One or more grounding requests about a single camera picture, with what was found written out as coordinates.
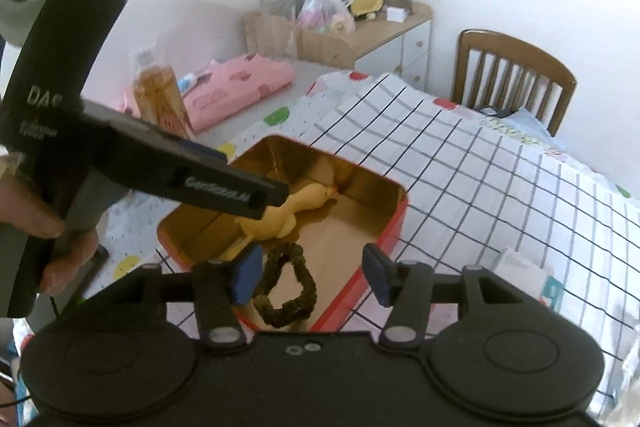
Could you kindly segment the person left hand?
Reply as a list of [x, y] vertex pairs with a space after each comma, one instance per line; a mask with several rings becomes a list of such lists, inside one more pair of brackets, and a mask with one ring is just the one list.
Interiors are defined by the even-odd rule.
[[[25, 183], [15, 176], [17, 156], [1, 157], [1, 222], [13, 225], [37, 239], [57, 239], [64, 222]], [[76, 236], [70, 252], [53, 260], [43, 271], [40, 291], [56, 296], [73, 282], [79, 270], [93, 257], [99, 246], [96, 230]]]

